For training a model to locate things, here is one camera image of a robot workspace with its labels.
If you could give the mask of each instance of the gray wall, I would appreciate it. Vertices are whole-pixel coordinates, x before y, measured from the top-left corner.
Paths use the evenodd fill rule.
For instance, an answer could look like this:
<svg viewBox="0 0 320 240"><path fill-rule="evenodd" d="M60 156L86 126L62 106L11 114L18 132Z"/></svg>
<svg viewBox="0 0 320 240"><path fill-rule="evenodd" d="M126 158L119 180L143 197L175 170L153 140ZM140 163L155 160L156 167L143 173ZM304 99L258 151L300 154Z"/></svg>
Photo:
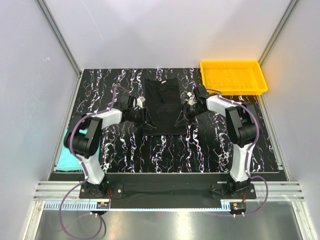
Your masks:
<svg viewBox="0 0 320 240"><path fill-rule="evenodd" d="M19 240L76 75L36 1L0 3L0 238Z"/></svg>
<svg viewBox="0 0 320 240"><path fill-rule="evenodd" d="M80 68L258 60L290 0L46 0Z"/></svg>
<svg viewBox="0 0 320 240"><path fill-rule="evenodd" d="M299 2L262 66L265 93L292 180L320 236L320 1Z"/></svg>

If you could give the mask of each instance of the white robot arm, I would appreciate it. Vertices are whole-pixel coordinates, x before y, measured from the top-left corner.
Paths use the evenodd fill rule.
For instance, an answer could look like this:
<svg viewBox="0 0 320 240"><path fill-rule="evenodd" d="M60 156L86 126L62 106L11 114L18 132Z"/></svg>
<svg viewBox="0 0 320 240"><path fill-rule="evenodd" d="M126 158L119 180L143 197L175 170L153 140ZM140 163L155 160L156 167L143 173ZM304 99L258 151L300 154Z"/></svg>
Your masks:
<svg viewBox="0 0 320 240"><path fill-rule="evenodd" d="M72 146L77 157L84 164L87 173L87 187L94 195L103 195L107 191L105 173L100 167L98 158L98 148L102 130L113 124L124 121L134 122L137 128L152 130L156 128L151 120L148 109L144 106L145 98L135 98L124 94L119 94L114 107L109 111L88 117L80 124L76 130ZM70 148L71 133L76 124L81 121L85 113L76 112L70 121L68 131L64 137L63 144ZM87 129L86 134L79 130Z"/></svg>
<svg viewBox="0 0 320 240"><path fill-rule="evenodd" d="M233 143L232 167L228 182L231 192L245 190L250 186L250 164L257 136L254 119L239 105L246 107L257 119L253 103L240 103L225 99L219 94L209 94L204 86L196 87L192 93L188 92L185 104L181 110L176 126L195 122L195 117L206 112L216 112L226 117L228 136Z"/></svg>

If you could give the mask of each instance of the black mounting bracket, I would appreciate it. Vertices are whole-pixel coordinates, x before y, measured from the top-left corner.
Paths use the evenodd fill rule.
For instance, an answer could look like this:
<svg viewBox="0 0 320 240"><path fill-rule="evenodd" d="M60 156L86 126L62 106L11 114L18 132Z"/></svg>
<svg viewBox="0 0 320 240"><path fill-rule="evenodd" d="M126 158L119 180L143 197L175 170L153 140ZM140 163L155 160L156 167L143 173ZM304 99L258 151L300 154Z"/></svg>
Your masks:
<svg viewBox="0 0 320 240"><path fill-rule="evenodd" d="M223 199L244 199L244 193L246 199L257 199L256 189L253 183L239 191L229 191L229 183L212 183L211 193L212 199L223 200Z"/></svg>
<svg viewBox="0 0 320 240"><path fill-rule="evenodd" d="M80 199L107 199L108 192L107 190L111 191L111 199L122 199L124 185L122 183L110 183L106 180L103 180L99 185L101 185L102 191L97 191L97 188L92 184L92 186L88 185L87 182L81 185L79 198Z"/></svg>

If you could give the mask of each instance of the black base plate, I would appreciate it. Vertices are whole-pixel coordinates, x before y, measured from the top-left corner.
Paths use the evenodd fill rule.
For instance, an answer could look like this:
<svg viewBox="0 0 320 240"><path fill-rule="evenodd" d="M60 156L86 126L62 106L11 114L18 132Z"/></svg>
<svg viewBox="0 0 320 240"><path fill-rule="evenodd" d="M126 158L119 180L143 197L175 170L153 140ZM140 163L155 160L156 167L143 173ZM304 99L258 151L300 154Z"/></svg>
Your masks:
<svg viewBox="0 0 320 240"><path fill-rule="evenodd" d="M239 199L242 200L244 198L243 193L245 193L246 199L257 199L255 186L251 183L249 188L247 188L244 191L239 192L238 194L230 194L225 193L219 194L220 189L222 187L226 186L227 183L212 183L211 184L211 192L212 192L212 198L215 200L221 200L221 199Z"/></svg>
<svg viewBox="0 0 320 240"><path fill-rule="evenodd" d="M122 199L123 191L124 191L124 185L122 183L118 182L110 182L108 184L108 190L111 190L111 199ZM108 194L106 194L103 197L97 197L96 195L93 195L91 193L88 193L86 191L86 188L82 185L80 189L79 194L80 199L107 199L109 198Z"/></svg>

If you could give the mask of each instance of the yellow tray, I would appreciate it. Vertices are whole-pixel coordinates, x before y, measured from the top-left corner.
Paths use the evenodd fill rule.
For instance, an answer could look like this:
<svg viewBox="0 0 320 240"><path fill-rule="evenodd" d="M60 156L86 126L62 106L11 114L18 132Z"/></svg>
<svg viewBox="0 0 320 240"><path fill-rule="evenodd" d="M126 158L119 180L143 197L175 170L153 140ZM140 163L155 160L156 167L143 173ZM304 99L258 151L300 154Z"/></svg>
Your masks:
<svg viewBox="0 0 320 240"><path fill-rule="evenodd" d="M205 88L222 95L261 95L268 90L256 60L201 61L200 69Z"/></svg>

